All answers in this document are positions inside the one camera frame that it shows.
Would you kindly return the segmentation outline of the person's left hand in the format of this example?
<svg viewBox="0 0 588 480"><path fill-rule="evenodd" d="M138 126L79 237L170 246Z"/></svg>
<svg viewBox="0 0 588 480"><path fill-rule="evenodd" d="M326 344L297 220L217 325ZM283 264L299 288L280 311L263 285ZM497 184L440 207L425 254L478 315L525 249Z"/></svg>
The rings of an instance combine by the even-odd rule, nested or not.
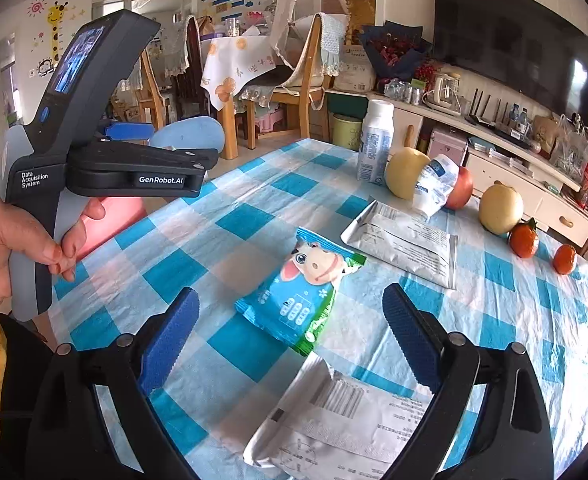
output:
<svg viewBox="0 0 588 480"><path fill-rule="evenodd" d="M78 250L85 245L85 223L78 220L55 242L39 221L0 200L0 304L11 297L9 258L14 252L46 266L65 281L75 279Z"/></svg>

